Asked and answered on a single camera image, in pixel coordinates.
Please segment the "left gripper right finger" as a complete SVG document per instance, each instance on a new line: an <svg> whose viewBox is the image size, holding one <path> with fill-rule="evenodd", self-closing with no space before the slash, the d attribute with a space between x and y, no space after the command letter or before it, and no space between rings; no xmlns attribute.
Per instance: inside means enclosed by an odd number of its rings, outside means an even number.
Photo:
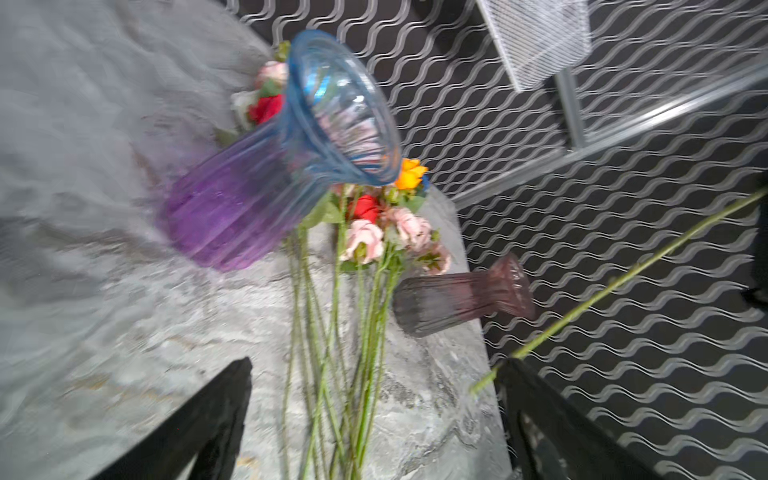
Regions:
<svg viewBox="0 0 768 480"><path fill-rule="evenodd" d="M525 479L658 479L660 475L569 404L520 360L498 370Z"/></svg>

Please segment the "pink flower spray stem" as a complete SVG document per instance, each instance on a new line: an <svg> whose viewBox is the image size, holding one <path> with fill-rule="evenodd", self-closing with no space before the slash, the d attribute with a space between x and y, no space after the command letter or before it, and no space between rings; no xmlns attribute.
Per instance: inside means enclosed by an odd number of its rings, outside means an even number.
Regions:
<svg viewBox="0 0 768 480"><path fill-rule="evenodd" d="M713 225L724 220L728 216L750 205L757 203L758 201L762 200L766 196L767 196L767 187L762 186L759 189L757 189L754 193L749 195L748 197L740 199L734 202L733 204L727 206L720 212L713 214L703 219L702 221L698 222L691 229L677 236L668 245L664 246L663 248L661 248L660 250L652 254L648 259L635 264L626 273L623 273L616 279L612 280L606 287L604 287L603 289L601 289L600 291L598 291L597 293L589 297L586 301L580 303L579 305L574 307L572 310L567 312L561 319L559 319L558 321L556 321L555 323L547 327L536 337L534 337L533 339L531 339L530 341L522 345L520 348L515 350L511 355L511 358L518 359L518 360L524 359L531 352L533 352L538 346L540 346L545 341L549 340L555 334L559 333L566 326L568 326L570 323L575 321L579 316L581 316L584 312L586 312L591 307L593 307L596 303L598 303L599 301L603 300L604 298L612 294L619 287L622 287L625 284L627 284L630 280L634 279L640 273L647 270L654 263L671 255L675 250L683 246L686 242L690 241L692 238L704 232L705 230L712 227Z"/></svg>

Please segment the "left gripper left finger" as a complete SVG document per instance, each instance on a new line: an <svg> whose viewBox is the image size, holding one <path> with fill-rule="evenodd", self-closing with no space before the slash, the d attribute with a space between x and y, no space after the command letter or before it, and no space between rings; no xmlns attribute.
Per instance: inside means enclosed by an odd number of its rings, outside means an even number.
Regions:
<svg viewBox="0 0 768 480"><path fill-rule="evenodd" d="M230 479L252 392L249 358L231 362L96 479Z"/></svg>

